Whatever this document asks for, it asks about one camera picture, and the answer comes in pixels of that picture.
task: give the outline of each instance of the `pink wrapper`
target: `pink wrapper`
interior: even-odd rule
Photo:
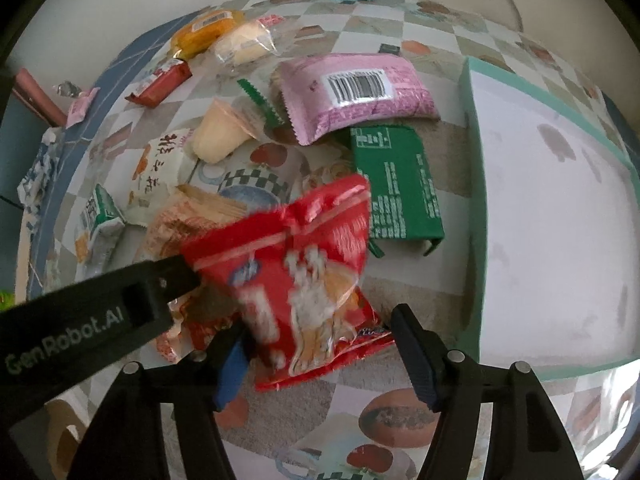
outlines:
[[[71,103],[71,108],[69,108],[69,114],[66,117],[67,128],[84,121],[87,110],[89,106],[91,106],[91,103],[94,102],[98,90],[99,88],[93,88],[90,92],[80,92],[80,97],[74,99],[73,103]]]
[[[327,132],[392,117],[439,119],[414,66],[393,54],[327,54],[278,67],[291,124],[303,146]]]

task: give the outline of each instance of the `yellow snack package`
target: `yellow snack package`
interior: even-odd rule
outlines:
[[[199,16],[171,38],[172,56],[188,61],[242,22],[244,14],[239,10],[218,9]]]

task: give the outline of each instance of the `red wrapper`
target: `red wrapper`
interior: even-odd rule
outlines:
[[[183,245],[186,261],[241,303],[271,369],[259,390],[323,375],[393,341],[356,287],[369,208],[369,183],[356,174]]]
[[[127,101],[149,108],[157,107],[171,92],[191,77],[189,65],[180,59],[170,59],[145,77],[138,88],[126,96]]]

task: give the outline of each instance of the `green box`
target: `green box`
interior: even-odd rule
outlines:
[[[433,251],[444,229],[420,137],[408,126],[352,128],[351,149],[371,186],[369,237],[425,240],[424,254]]]

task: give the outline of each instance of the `bolt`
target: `bolt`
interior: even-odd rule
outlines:
[[[516,370],[521,374],[528,374],[531,371],[531,366],[529,363],[524,361],[516,361]]]
[[[195,361],[197,363],[201,363],[206,358],[207,358],[207,353],[203,352],[202,350],[194,350],[193,352],[191,352],[191,360],[192,361]]]
[[[452,363],[461,363],[465,360],[465,355],[460,350],[452,350],[447,353],[447,359]]]
[[[140,370],[140,365],[136,362],[130,362],[124,365],[124,368],[122,369],[122,371],[124,373],[126,373],[127,375],[131,375],[136,373],[138,370]]]

